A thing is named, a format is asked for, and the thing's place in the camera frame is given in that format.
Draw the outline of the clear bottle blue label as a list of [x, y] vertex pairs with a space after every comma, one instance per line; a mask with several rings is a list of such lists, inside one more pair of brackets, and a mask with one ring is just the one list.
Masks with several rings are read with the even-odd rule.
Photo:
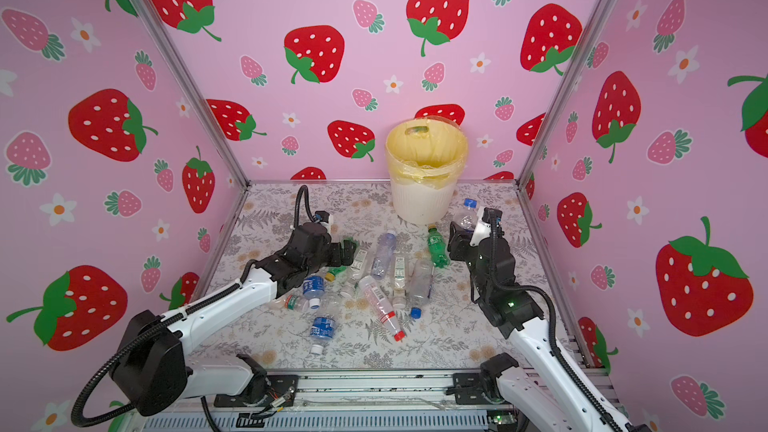
[[454, 215], [453, 222], [460, 230], [473, 233], [478, 221], [477, 212], [478, 202], [465, 198], [461, 210]]

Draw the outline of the clear bottle blue cap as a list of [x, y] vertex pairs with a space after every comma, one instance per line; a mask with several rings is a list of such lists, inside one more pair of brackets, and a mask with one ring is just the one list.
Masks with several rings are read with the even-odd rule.
[[429, 303], [434, 278], [434, 265], [428, 258], [419, 259], [406, 287], [410, 317], [418, 320]]

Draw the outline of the bottle blue label white cap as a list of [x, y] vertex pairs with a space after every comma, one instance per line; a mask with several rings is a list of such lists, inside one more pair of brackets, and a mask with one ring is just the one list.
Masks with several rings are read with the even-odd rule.
[[326, 347], [333, 340], [336, 329], [335, 313], [329, 310], [318, 311], [309, 331], [310, 353], [312, 355], [322, 355]]

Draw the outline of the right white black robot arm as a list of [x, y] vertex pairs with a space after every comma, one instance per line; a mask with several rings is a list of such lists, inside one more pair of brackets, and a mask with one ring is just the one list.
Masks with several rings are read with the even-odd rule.
[[467, 265], [471, 300], [490, 324], [524, 356], [543, 381], [535, 383], [507, 353], [481, 365], [491, 399], [515, 406], [541, 431], [647, 431], [598, 390], [556, 337], [556, 308], [547, 293], [515, 280], [515, 259], [501, 232], [474, 234], [450, 224], [450, 259]]

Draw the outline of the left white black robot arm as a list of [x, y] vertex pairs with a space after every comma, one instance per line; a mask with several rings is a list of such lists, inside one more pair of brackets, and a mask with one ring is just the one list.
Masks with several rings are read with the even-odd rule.
[[[268, 393], [269, 380], [265, 369], [249, 355], [205, 363], [191, 362], [190, 354], [220, 329], [290, 292], [320, 269], [351, 265], [356, 249], [353, 240], [335, 242], [322, 223], [307, 222], [294, 229], [277, 252], [248, 261], [230, 285], [162, 315], [148, 310], [135, 315], [117, 352], [76, 398], [72, 424], [91, 427], [132, 410], [148, 417], [179, 400], [213, 395], [259, 402]], [[111, 378], [128, 402], [88, 417], [87, 401], [105, 377]]]

